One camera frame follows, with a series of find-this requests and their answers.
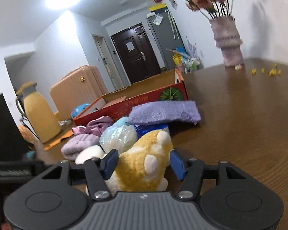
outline front door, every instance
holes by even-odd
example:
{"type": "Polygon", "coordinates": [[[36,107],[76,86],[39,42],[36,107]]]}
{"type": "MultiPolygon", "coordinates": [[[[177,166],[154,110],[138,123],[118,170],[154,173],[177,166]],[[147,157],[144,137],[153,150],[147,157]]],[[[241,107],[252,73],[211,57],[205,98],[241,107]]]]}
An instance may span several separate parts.
{"type": "Polygon", "coordinates": [[[142,23],[114,34],[112,39],[132,84],[161,73],[142,23]]]}

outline red cardboard box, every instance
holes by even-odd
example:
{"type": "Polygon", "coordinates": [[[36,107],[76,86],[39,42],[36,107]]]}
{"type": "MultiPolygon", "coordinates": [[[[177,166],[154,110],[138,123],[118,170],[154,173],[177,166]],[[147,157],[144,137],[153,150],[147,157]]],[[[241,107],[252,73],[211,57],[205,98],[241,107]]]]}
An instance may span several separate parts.
{"type": "Polygon", "coordinates": [[[116,121],[128,116],[134,106],[159,100],[188,100],[185,83],[178,70],[152,76],[99,97],[74,118],[74,123],[85,126],[91,120],[102,116],[109,116],[116,121]],[[114,100],[120,102],[102,108],[114,100]]]}

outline door lock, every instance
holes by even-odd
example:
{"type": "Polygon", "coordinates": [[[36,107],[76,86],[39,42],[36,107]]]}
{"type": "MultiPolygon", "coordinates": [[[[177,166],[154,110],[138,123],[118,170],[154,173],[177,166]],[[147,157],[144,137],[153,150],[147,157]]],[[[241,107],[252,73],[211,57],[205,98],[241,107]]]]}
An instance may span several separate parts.
{"type": "Polygon", "coordinates": [[[146,57],[145,57],[145,55],[144,55],[144,52],[141,52],[141,54],[142,54],[143,60],[146,60],[146,57]]]}

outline purple cloth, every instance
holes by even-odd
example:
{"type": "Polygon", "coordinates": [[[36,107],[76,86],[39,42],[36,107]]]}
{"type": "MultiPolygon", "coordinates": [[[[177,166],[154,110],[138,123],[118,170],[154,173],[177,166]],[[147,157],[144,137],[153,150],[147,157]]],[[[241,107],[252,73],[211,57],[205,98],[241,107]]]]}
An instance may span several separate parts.
{"type": "Polygon", "coordinates": [[[99,145],[99,137],[96,135],[80,134],[70,139],[61,148],[61,152],[66,159],[74,161],[81,151],[99,145]]]}
{"type": "Polygon", "coordinates": [[[200,120],[194,101],[156,101],[133,107],[126,123],[152,125],[182,121],[195,125],[200,120]]]}
{"type": "Polygon", "coordinates": [[[108,116],[102,116],[89,122],[86,127],[76,126],[73,127],[71,130],[74,133],[74,136],[77,136],[79,134],[90,134],[100,137],[101,134],[105,131],[105,129],[107,129],[109,126],[112,126],[113,123],[114,122],[112,118],[108,116]]]}

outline suitcase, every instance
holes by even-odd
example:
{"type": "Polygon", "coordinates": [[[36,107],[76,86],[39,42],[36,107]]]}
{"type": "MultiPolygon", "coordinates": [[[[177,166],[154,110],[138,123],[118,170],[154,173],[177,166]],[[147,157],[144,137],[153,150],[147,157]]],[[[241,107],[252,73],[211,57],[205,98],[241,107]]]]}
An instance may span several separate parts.
{"type": "Polygon", "coordinates": [[[64,120],[71,111],[84,103],[92,103],[107,94],[108,89],[97,67],[82,66],[68,73],[50,89],[50,95],[64,120]]]}

